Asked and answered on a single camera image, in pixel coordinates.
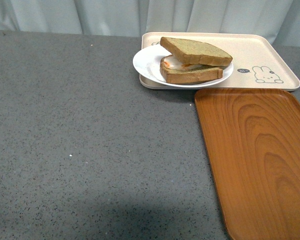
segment egg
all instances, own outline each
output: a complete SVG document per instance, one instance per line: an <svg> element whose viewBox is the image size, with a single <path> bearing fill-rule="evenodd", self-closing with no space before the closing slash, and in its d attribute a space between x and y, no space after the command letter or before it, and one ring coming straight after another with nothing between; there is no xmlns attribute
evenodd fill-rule
<svg viewBox="0 0 300 240"><path fill-rule="evenodd" d="M175 56L166 56L163 61L164 65L169 69L188 71L201 67L201 64L185 64L180 62Z"/></svg>

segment rabbit illustration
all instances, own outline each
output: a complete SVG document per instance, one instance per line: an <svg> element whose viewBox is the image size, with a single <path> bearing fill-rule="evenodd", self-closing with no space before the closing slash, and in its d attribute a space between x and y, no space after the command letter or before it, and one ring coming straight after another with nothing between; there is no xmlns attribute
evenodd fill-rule
<svg viewBox="0 0 300 240"><path fill-rule="evenodd" d="M257 83L282 84L284 82L267 66L254 66L252 70Z"/></svg>

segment sandwich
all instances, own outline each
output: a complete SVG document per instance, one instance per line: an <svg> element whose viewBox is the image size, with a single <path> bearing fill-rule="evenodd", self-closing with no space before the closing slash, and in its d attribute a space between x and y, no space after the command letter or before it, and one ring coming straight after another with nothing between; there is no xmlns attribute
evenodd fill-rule
<svg viewBox="0 0 300 240"><path fill-rule="evenodd" d="M160 60L160 72L170 84L200 84L221 79L232 56L206 42L162 37L160 45L171 55Z"/></svg>

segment toasted bread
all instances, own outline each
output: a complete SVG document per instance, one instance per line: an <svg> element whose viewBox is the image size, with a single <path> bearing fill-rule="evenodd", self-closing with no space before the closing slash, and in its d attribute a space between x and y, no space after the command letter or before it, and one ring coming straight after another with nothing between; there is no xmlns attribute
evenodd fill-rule
<svg viewBox="0 0 300 240"><path fill-rule="evenodd" d="M161 37L160 45L184 64L227 67L233 59L224 50L201 41Z"/></svg>
<svg viewBox="0 0 300 240"><path fill-rule="evenodd" d="M223 77L222 68L209 65L202 65L187 71L171 69L164 64L165 58L163 57L160 61L160 73L169 84L200 84Z"/></svg>

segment wooden tray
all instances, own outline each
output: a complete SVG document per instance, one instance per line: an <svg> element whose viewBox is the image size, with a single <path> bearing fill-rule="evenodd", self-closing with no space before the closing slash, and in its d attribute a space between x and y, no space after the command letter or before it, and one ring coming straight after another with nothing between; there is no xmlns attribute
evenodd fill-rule
<svg viewBox="0 0 300 240"><path fill-rule="evenodd" d="M280 89L197 91L225 226L234 240L300 240L300 104Z"/></svg>

